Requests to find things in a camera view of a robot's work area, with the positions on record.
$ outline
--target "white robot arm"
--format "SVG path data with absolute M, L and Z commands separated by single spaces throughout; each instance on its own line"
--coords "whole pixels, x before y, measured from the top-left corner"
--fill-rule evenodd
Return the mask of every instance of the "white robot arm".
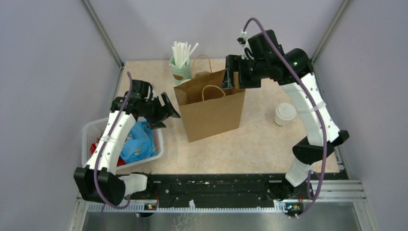
M 146 119 L 150 129 L 165 128 L 162 121 L 170 116 L 180 118 L 167 94 L 161 94 L 162 106 L 148 82 L 132 80 L 125 96 L 117 97 L 112 102 L 108 123 L 98 147 L 85 166 L 76 168 L 74 172 L 75 182 L 85 200 L 117 206 L 125 195 L 144 191 L 147 176 L 116 176 L 117 161 L 126 138 L 140 116 Z
M 342 144 L 349 135 L 347 131 L 340 130 L 336 126 L 327 111 L 326 104 L 317 88 L 313 67 L 307 54 L 301 49 L 293 49 L 285 54 L 282 46 L 278 44 L 275 33 L 272 30 L 267 30 L 265 33 L 277 51 L 271 48 L 266 40 L 266 35 L 259 33 L 248 38 L 246 32 L 242 31 L 237 40 L 242 45 L 243 52 L 241 55 L 228 55 L 226 57 L 227 71 L 222 88 L 234 88 L 233 72 L 238 72 L 239 88 L 241 89 L 259 88 L 261 87 L 261 79 L 270 78 L 277 81 L 289 95 L 307 132 L 307 136 L 293 147 L 296 158 L 285 175 L 285 179 L 291 187 L 295 188 L 305 182 L 308 172 L 312 169 L 312 164 L 322 159 L 323 130 L 316 110 L 319 110 L 325 125 L 328 155 L 334 151 L 334 146 Z M 312 105 L 303 88 L 278 57 L 277 52 L 284 57 L 306 89 L 309 90 L 316 107 Z

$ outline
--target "table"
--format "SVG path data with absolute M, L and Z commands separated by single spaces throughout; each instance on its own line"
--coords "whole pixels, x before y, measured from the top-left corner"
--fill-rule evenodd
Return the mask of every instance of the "table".
M 167 60 L 128 61 L 120 80 L 118 96 L 129 88 L 127 71 L 134 79 L 155 85 L 156 93 L 167 92 L 179 112 L 174 81 Z M 225 59 L 211 59 L 213 71 L 225 68 Z M 209 71 L 208 60 L 197 60 L 194 72 Z M 181 119 L 169 118 L 162 129 L 165 153 L 157 160 L 129 167 L 118 174 L 146 172 L 152 174 L 245 174 L 285 173 L 294 155 L 292 147 L 306 136 L 299 115 L 293 123 L 279 128 L 273 123 L 279 103 L 291 103 L 289 96 L 275 82 L 262 80 L 260 89 L 247 89 L 240 128 L 189 143 Z M 320 172 L 321 161 L 314 170 Z M 334 154 L 327 159 L 326 172 L 337 173 Z

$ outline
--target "gray wall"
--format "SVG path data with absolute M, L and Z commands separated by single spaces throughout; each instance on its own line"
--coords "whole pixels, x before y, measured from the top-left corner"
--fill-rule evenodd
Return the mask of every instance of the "gray wall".
M 285 51 L 301 47 L 310 56 L 341 0 L 91 0 L 123 61 L 172 56 L 173 41 L 200 45 L 193 57 L 240 54 L 237 37 L 250 17 L 273 29 Z M 249 35 L 259 33 L 249 25 Z
M 408 1 L 354 1 L 317 63 L 381 230 L 406 230 Z
M 0 2 L 0 230 L 67 230 L 81 129 L 118 67 L 79 0 Z

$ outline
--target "brown paper bag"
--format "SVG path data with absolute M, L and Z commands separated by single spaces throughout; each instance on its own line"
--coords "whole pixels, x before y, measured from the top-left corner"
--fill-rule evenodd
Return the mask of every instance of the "brown paper bag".
M 208 73 L 174 87 L 189 142 L 240 126 L 245 90 L 221 90 L 225 70 Z

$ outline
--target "white plastic basket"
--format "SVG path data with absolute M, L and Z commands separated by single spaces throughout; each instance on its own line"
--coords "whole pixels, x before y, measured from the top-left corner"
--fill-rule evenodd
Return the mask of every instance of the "white plastic basket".
M 105 131 L 106 125 L 108 124 L 108 117 L 103 118 L 103 119 L 98 119 L 92 122 L 89 122 L 85 125 L 84 129 L 82 130 L 82 166 L 84 167 L 87 161 L 90 159 L 92 156 L 92 153 L 90 152 L 90 146 L 93 143 L 98 142 L 98 137 L 102 135 L 102 133 Z M 145 121 L 143 117 L 140 117 L 138 121 Z M 155 129 L 152 131 L 153 136 L 154 136 L 154 145 L 156 146 L 157 149 L 157 155 L 146 158 L 144 160 L 136 161 L 131 164 L 127 165 L 122 165 L 117 167 L 117 170 L 124 169 L 127 167 L 132 167 L 135 165 L 143 164 L 155 159 L 160 158 L 163 153 L 164 153 L 164 147 L 163 147 L 163 134 L 161 129 Z

